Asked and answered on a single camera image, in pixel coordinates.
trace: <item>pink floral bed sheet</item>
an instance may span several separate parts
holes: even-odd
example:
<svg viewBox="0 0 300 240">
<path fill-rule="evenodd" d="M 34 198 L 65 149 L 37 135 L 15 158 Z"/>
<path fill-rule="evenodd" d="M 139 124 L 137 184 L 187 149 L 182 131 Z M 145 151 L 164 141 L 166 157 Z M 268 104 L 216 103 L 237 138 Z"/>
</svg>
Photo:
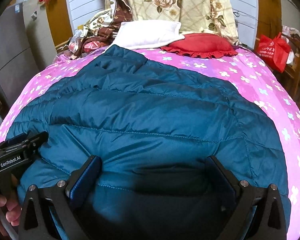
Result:
<svg viewBox="0 0 300 240">
<path fill-rule="evenodd" d="M 182 57 L 160 49 L 136 51 L 151 60 L 230 81 L 243 97 L 258 105 L 274 121 L 285 152 L 292 205 L 287 239 L 297 240 L 300 237 L 300 111 L 264 62 L 243 48 L 236 49 L 239 53 L 236 57 L 220 59 Z M 0 142 L 6 138 L 13 120 L 27 103 L 44 94 L 61 78 L 76 75 L 101 52 L 55 63 L 34 76 L 4 119 L 0 127 Z"/>
</svg>

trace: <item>red ruffle trim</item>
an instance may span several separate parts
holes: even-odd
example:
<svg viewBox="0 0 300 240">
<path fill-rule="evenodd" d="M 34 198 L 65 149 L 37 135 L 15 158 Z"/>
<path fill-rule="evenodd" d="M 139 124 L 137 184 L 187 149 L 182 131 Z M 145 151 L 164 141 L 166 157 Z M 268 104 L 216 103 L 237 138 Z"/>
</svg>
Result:
<svg viewBox="0 0 300 240">
<path fill-rule="evenodd" d="M 167 52 L 176 53 L 180 56 L 188 56 L 188 57 L 199 57 L 199 58 L 221 58 L 223 56 L 236 56 L 238 53 L 235 50 L 216 50 L 212 52 L 197 52 L 197 51 L 183 51 L 181 49 L 175 49 L 172 47 L 163 46 L 162 50 Z"/>
</svg>

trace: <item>red pillow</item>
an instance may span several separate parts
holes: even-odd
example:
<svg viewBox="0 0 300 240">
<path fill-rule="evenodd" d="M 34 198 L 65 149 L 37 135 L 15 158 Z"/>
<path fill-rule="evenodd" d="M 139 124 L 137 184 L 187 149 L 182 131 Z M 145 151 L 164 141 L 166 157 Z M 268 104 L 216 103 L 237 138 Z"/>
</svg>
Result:
<svg viewBox="0 0 300 240">
<path fill-rule="evenodd" d="M 238 54 L 225 38 L 218 35 L 191 33 L 184 36 L 184 40 L 174 41 L 168 46 L 161 47 L 161 49 L 177 53 L 180 56 L 201 58 L 221 58 Z"/>
</svg>

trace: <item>blue gripper pad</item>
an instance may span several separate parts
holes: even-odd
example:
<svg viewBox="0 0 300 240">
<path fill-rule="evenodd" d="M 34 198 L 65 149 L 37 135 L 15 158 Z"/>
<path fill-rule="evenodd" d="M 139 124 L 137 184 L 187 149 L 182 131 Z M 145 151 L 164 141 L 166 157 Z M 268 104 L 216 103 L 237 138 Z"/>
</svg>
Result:
<svg viewBox="0 0 300 240">
<path fill-rule="evenodd" d="M 66 187 L 66 195 L 72 210 L 82 206 L 101 172 L 101 166 L 100 157 L 91 155 L 79 170 L 71 173 Z"/>
</svg>

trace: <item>blue puffer jacket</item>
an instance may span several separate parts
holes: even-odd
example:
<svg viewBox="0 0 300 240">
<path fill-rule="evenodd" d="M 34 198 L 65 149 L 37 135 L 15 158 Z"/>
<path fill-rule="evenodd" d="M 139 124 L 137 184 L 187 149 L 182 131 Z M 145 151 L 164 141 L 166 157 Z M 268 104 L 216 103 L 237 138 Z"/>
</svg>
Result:
<svg viewBox="0 0 300 240">
<path fill-rule="evenodd" d="M 23 174 L 53 186 L 91 154 L 102 174 L 79 211 L 94 239 L 211 239 L 224 217 L 205 158 L 239 179 L 278 185 L 290 217 L 284 153 L 274 123 L 235 87 L 112 46 L 63 78 L 13 122 L 7 138 L 47 131 L 41 157 Z"/>
</svg>

